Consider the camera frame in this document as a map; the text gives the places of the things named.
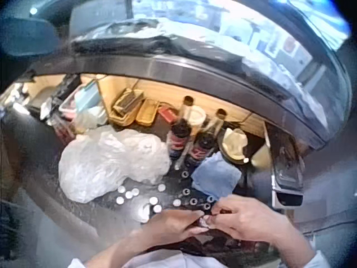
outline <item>glass bottle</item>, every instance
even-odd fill
[[[197,134],[194,145],[185,158],[185,167],[189,172],[198,167],[213,149],[226,116],[225,110],[218,109],[215,117]]]
[[[168,133],[168,153],[171,160],[180,158],[190,138],[192,128],[189,124],[189,118],[193,105],[193,97],[186,96],[178,113],[178,118],[175,123],[173,123],[171,130]]]

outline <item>finger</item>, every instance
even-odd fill
[[[222,197],[218,202],[213,206],[211,212],[213,215],[219,214],[221,210],[228,210],[236,213],[239,210],[239,207],[243,205],[248,198],[241,197],[239,195],[228,195],[227,197]]]
[[[221,230],[222,232],[225,232],[226,234],[232,236],[234,239],[241,239],[241,235],[238,231],[230,228],[230,227],[227,227],[225,225],[216,225],[216,228],[215,229],[218,229],[218,230]]]
[[[193,224],[196,220],[198,220],[205,214],[201,210],[195,210],[195,211],[184,210],[184,211],[185,212],[182,213],[180,220],[182,221],[182,224],[184,224],[186,227]]]
[[[207,232],[209,229],[208,228],[202,228],[202,227],[192,227],[188,230],[186,230],[184,233],[183,233],[183,237],[184,239],[186,238],[189,238],[191,236],[196,236],[196,235],[199,235],[201,233],[205,233]]]
[[[218,225],[225,225],[230,228],[234,228],[237,221],[237,215],[235,214],[218,214],[215,216],[204,217],[209,228],[215,228]]]

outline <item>red label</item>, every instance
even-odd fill
[[[199,145],[194,145],[194,147],[192,148],[192,150],[190,152],[190,155],[192,158],[194,158],[196,160],[203,160],[204,158],[206,158],[206,156],[209,152],[210,152],[210,150],[208,150],[208,149],[203,149]]]
[[[179,137],[175,136],[175,134],[170,132],[169,139],[170,139],[170,149],[179,151],[179,150],[183,150],[185,148],[187,137],[179,138]]]

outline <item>hand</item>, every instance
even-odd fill
[[[200,210],[163,210],[143,227],[143,239],[153,247],[180,242],[207,232],[207,228],[189,227],[203,215],[204,212]]]
[[[228,210],[231,214],[220,214]],[[288,229],[288,219],[254,198],[230,195],[221,198],[205,216],[210,228],[219,229],[235,239],[274,243]]]

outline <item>person's left hand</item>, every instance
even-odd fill
[[[143,242],[149,243],[150,247],[160,246],[207,232],[207,228],[189,227],[203,215],[201,210],[163,210],[143,227]]]

